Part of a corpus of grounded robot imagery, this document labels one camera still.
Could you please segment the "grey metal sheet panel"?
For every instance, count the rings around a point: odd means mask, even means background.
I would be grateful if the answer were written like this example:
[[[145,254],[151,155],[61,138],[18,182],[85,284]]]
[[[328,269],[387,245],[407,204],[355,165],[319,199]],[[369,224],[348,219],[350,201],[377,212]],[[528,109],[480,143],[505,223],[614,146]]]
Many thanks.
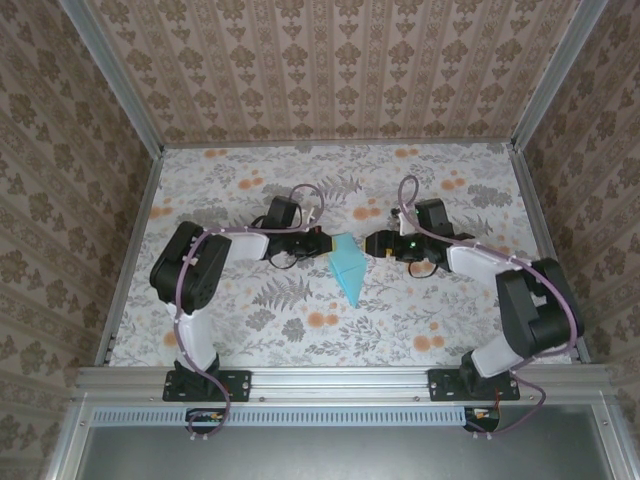
[[[77,480],[613,480],[593,415],[545,407],[490,439],[461,427],[90,431]]]

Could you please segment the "floral printed table cover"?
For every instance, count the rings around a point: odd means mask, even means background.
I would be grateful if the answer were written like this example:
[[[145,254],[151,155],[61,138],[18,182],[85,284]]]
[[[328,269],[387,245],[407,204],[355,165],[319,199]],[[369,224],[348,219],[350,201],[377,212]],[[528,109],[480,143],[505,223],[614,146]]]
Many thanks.
[[[357,241],[392,224],[390,211],[420,183],[454,228],[507,255],[538,251],[506,144],[352,145],[169,150],[110,363],[169,367],[172,321],[151,268],[178,225],[245,225],[277,195],[323,205],[322,228]],[[500,330],[496,295],[480,282],[371,259],[352,307],[326,257],[232,262],[202,317],[228,367],[455,365]]]

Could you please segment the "small black connector board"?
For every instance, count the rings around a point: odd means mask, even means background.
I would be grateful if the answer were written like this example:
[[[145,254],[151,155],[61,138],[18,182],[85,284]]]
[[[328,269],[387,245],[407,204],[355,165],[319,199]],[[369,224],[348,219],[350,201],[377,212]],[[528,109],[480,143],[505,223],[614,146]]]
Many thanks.
[[[186,429],[191,434],[211,435],[225,418],[224,408],[193,408],[185,413]]]
[[[465,407],[464,416],[464,429],[471,433],[492,433],[500,422],[497,407]]]

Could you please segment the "thin aluminium back rail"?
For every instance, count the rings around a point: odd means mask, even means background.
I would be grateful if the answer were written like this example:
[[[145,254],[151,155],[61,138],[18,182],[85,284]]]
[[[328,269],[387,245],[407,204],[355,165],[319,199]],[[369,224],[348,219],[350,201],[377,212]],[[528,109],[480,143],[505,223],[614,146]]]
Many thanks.
[[[422,138],[422,139],[321,139],[321,140],[292,140],[292,141],[255,141],[255,142],[209,142],[209,143],[167,143],[164,150],[207,149],[207,148],[254,148],[254,147],[320,147],[320,146],[352,146],[352,145],[472,145],[472,144],[508,144],[509,138]]]

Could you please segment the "aluminium side rail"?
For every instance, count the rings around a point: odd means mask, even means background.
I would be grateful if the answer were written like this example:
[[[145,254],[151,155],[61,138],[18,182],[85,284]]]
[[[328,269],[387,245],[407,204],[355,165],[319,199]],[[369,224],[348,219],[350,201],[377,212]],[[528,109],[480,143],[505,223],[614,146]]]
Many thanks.
[[[512,168],[528,215],[538,254],[542,258],[549,257],[556,260],[557,253],[549,233],[544,212],[535,191],[524,153],[511,143],[507,143],[506,146],[508,147]]]
[[[151,213],[155,193],[159,185],[163,163],[164,151],[161,151],[160,155],[153,160],[151,165],[149,177],[131,232],[126,255],[124,257],[124,263],[120,271],[111,306],[104,324],[96,358],[94,360],[94,365],[96,367],[108,365],[111,358],[111,351],[113,349],[119,325],[124,313],[124,308],[126,306],[131,281],[135,273],[137,259],[144,238],[145,228]]]

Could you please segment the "wide aluminium mounting rail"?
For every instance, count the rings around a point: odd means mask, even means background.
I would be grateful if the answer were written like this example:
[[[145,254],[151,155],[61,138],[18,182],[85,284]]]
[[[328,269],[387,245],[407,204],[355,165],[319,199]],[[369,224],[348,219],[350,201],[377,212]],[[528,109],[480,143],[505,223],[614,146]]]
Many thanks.
[[[430,399],[426,366],[252,367],[247,405],[357,406],[436,405]],[[593,364],[530,365],[517,374],[519,403],[597,404],[614,397],[606,369]],[[96,405],[163,404],[166,370],[143,367],[83,368],[73,398]]]

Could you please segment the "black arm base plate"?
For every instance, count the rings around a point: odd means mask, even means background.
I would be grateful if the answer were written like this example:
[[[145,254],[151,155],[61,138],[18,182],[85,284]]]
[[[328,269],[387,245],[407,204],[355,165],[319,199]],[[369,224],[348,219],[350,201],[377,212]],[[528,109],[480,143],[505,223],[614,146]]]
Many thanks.
[[[252,373],[249,370],[218,370],[213,373],[228,393],[231,402],[247,402]],[[224,402],[223,392],[202,375],[178,365],[167,373],[162,399],[165,402]]]
[[[484,378],[460,369],[431,369],[427,377],[432,401],[516,401],[521,397],[518,382],[507,372]]]

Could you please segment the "aluminium frame post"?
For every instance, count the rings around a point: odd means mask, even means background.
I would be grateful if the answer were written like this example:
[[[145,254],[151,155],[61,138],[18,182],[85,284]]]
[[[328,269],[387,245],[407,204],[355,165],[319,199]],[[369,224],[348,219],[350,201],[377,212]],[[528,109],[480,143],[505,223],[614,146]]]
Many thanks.
[[[544,114],[567,78],[572,65],[602,15],[608,0],[580,0],[563,37],[551,56],[512,136],[516,151],[522,151],[532,138]]]
[[[97,17],[86,0],[59,1],[151,159],[160,159],[164,142],[146,111],[142,96],[136,92],[127,75],[125,61],[117,57]]]

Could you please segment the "aluminium lower frame bar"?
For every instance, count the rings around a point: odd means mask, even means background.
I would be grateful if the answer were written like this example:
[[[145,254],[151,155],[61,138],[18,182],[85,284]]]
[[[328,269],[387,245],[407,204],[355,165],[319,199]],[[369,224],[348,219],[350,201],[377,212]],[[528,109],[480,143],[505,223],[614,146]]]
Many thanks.
[[[72,399],[44,480],[76,480],[93,415],[94,406],[86,398]]]
[[[621,408],[605,400],[592,407],[614,480],[640,480],[640,458]]]

